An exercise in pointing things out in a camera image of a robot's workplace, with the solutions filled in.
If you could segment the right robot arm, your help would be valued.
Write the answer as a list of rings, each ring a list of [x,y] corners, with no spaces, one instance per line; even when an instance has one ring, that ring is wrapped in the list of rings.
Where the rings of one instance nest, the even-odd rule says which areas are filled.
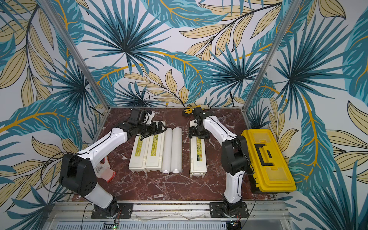
[[[229,210],[242,206],[242,182],[250,164],[247,140],[228,130],[211,113],[195,115],[195,127],[189,129],[189,137],[208,140],[210,135],[221,145],[221,165],[226,172],[226,188],[223,204]]]

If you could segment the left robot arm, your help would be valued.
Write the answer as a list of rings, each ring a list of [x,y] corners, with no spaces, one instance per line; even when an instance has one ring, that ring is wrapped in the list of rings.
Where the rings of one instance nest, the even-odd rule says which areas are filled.
[[[99,208],[109,209],[114,206],[114,197],[97,182],[94,169],[98,163],[132,137],[140,136],[144,139],[166,130],[167,127],[161,121],[137,125],[124,122],[77,154],[66,153],[62,158],[59,183]]]

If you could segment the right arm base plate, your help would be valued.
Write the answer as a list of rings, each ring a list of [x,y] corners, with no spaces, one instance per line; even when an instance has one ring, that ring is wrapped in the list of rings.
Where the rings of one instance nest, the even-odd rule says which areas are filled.
[[[249,217],[249,209],[245,202],[227,203],[210,202],[209,210],[211,218],[235,218],[235,217]]]

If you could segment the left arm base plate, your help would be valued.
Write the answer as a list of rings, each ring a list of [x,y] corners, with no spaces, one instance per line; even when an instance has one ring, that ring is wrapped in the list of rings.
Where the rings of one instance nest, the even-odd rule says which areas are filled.
[[[133,211],[133,203],[112,203],[108,208],[103,209],[94,205],[92,219],[130,219]]]

